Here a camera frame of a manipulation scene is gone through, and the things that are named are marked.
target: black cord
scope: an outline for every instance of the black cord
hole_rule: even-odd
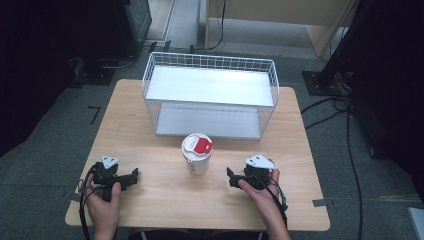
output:
[[[278,192],[280,193],[281,196],[281,200],[283,201],[285,207],[287,207],[286,205],[286,196],[284,196],[283,190],[281,190],[280,185],[278,184],[277,181],[275,181],[274,179],[272,179],[272,177],[269,177],[269,179],[271,179],[274,183],[271,183],[272,185],[275,185],[278,188]]]
[[[133,62],[134,62],[134,60],[135,60],[135,56],[132,56],[131,57],[131,59],[130,59],[130,61],[127,63],[127,64],[124,64],[124,65],[116,65],[116,66],[107,66],[107,65],[102,65],[102,68],[105,68],[105,69],[119,69],[119,68],[126,68],[126,67],[128,67],[128,66],[130,66]],[[101,62],[101,61],[104,61],[104,60],[107,60],[107,58],[100,58],[99,59],[99,61]]]
[[[87,203],[87,199],[91,196],[91,194],[95,193],[99,189],[102,189],[102,187],[93,188],[93,191],[90,194],[87,195],[87,197],[84,199],[83,208],[84,208],[85,204]]]
[[[359,184],[358,174],[356,172],[355,164],[353,163],[353,157],[352,157],[352,149],[350,147],[350,111],[347,112],[347,148],[349,151],[349,158],[350,163],[352,165],[353,173],[355,175],[355,182],[356,182],[356,188],[358,191],[358,199],[359,199],[359,229],[358,229],[358,240],[362,238],[362,224],[363,224],[363,216],[362,216],[362,193],[361,193],[361,186]]]
[[[261,183],[262,186],[264,186],[265,189],[268,191],[268,193],[271,195],[272,199],[274,200],[275,205],[277,205],[278,210],[280,210],[281,216],[283,217],[284,224],[286,225],[286,228],[287,228],[287,216],[286,216],[286,213],[284,211],[283,205],[280,203],[280,200],[278,200],[278,197],[275,196],[275,194],[271,191],[271,189],[269,189],[269,187],[264,182],[262,182],[255,174],[250,173],[250,172],[248,174],[250,174],[254,178],[256,178],[256,180],[258,180],[259,183]]]
[[[333,101],[333,107],[337,110],[337,112],[336,112],[336,113],[334,113],[334,114],[332,114],[332,115],[331,115],[331,116],[329,116],[329,117],[326,117],[326,118],[324,118],[324,119],[322,119],[322,120],[319,120],[319,121],[317,121],[317,122],[314,122],[314,123],[312,123],[312,124],[310,124],[310,125],[306,126],[306,127],[305,127],[305,129],[309,129],[309,128],[311,128],[311,127],[313,127],[313,126],[315,126],[315,125],[317,125],[317,124],[319,124],[319,123],[325,122],[325,121],[327,121],[327,120],[329,120],[329,119],[331,119],[331,118],[333,118],[333,117],[335,117],[335,116],[339,115],[340,113],[348,112],[348,111],[349,111],[349,109],[350,109],[350,104],[349,104],[349,103],[347,103],[347,102],[345,102],[344,100],[342,100],[342,99],[341,99],[341,97],[336,97],[336,98],[332,97],[332,98],[326,98],[326,99],[323,99],[323,100],[321,100],[321,101],[318,101],[318,102],[315,102],[315,103],[311,104],[310,106],[308,106],[308,107],[306,107],[305,109],[303,109],[303,110],[301,111],[301,114],[305,113],[306,111],[308,111],[308,110],[309,110],[309,109],[311,109],[312,107],[318,106],[318,105],[320,105],[320,104],[322,104],[322,103],[324,103],[324,102],[327,102],[327,101]],[[337,105],[336,105],[336,103],[337,103],[337,102],[342,102],[342,103],[345,105],[345,107],[346,107],[346,108],[345,108],[345,109],[340,109],[340,108],[338,108],[338,107],[337,107]]]
[[[321,104],[321,103],[323,103],[323,102],[326,102],[326,101],[329,101],[329,100],[332,100],[332,99],[334,99],[334,98],[328,98],[328,99],[324,99],[324,100],[321,100],[321,101],[318,101],[318,102],[316,102],[316,103],[314,103],[314,104],[312,104],[312,105],[310,105],[310,106],[308,106],[308,107],[306,107],[303,111],[302,111],[302,113],[304,113],[304,112],[306,112],[307,110],[309,110],[309,109],[311,109],[312,107],[314,107],[314,106],[317,106],[317,105],[319,105],[319,104]],[[350,109],[351,109],[351,107],[352,107],[352,105],[351,104],[348,104],[348,103],[346,103],[345,101],[343,101],[343,100],[341,100],[341,99],[339,99],[339,98],[336,98],[337,100],[340,100],[340,101],[342,101],[345,105],[346,105],[346,109],[339,109],[339,108],[337,108],[336,107],[336,105],[335,105],[335,102],[336,102],[336,100],[333,102],[333,107],[338,111],[337,113],[335,113],[335,114],[333,114],[332,116],[330,116],[329,118],[331,118],[331,117],[333,117],[334,115],[337,115],[337,114],[339,114],[339,113],[343,113],[343,112],[347,112],[347,121],[346,121],[346,141],[347,141],[347,148],[348,148],[348,152],[349,152],[349,158],[350,158],[350,163],[351,163],[351,166],[352,166],[352,170],[353,170],[353,174],[354,174],[354,176],[355,176],[355,183],[356,183],[356,189],[357,189],[357,191],[358,191],[358,200],[359,200],[359,229],[358,229],[358,240],[360,240],[361,238],[362,238],[362,225],[363,225],[363,206],[362,206],[362,192],[361,192],[361,185],[359,184],[359,178],[358,178],[358,174],[357,174],[357,171],[356,171],[356,167],[355,167],[355,164],[354,164],[354,162],[353,162],[353,156],[352,156],[352,148],[351,148],[351,143],[350,143]]]
[[[82,188],[79,189],[80,192],[80,209],[79,209],[79,215],[80,215],[80,219],[81,219],[81,227],[82,227],[82,231],[84,232],[84,237],[86,240],[90,240],[90,233],[88,232],[88,227],[87,227],[87,220],[85,219],[85,211],[84,211],[84,205],[85,205],[85,201],[87,200],[88,196],[90,196],[92,193],[90,193],[87,198],[84,199],[84,192],[82,191],[85,186],[87,185],[87,181],[88,181],[88,177],[90,176],[90,174],[93,172],[93,170],[97,167],[97,164],[94,164],[93,166],[90,167],[90,169],[87,172],[87,175],[85,176],[84,181],[82,182]]]
[[[218,42],[215,46],[213,46],[213,47],[206,48],[206,49],[196,49],[196,50],[206,50],[206,51],[210,51],[210,50],[215,49],[216,47],[218,47],[218,46],[221,44],[222,39],[224,38],[224,18],[225,18],[225,5],[226,5],[226,3],[227,3],[227,0],[225,0],[225,1],[224,1],[224,6],[222,7],[222,16],[221,16],[221,38],[219,39],[219,42]]]

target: white wire basket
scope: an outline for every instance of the white wire basket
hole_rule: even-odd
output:
[[[157,135],[260,140],[279,99],[272,60],[153,52],[142,92]]]

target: white cup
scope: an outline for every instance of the white cup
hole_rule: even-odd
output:
[[[190,134],[181,144],[181,150],[191,173],[202,175],[208,170],[213,150],[212,140],[208,136],[202,133]]]

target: hand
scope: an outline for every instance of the hand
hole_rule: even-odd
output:
[[[86,187],[91,185],[94,175],[90,174]],[[121,184],[115,183],[112,187],[112,199],[110,202],[103,201],[101,196],[93,193],[91,188],[87,188],[85,197],[87,198],[88,213],[93,221],[96,233],[95,240],[113,239],[120,219],[119,197],[121,195]]]
[[[278,183],[280,171],[278,169],[272,170],[271,178]],[[241,189],[243,189],[256,203],[256,206],[261,213],[262,222],[268,230],[269,239],[290,239],[283,217],[281,216],[280,210],[275,204],[271,194],[269,194],[266,189],[257,190],[242,179],[238,181],[238,184]],[[279,193],[276,185],[270,184],[268,185],[268,188],[275,196],[278,196]]]

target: wrist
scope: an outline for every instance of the wrist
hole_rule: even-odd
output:
[[[284,224],[283,216],[277,207],[267,208],[261,214],[262,222],[264,223],[270,240],[274,239],[290,239],[286,225]]]
[[[114,231],[97,231],[94,233],[94,240],[113,240]]]

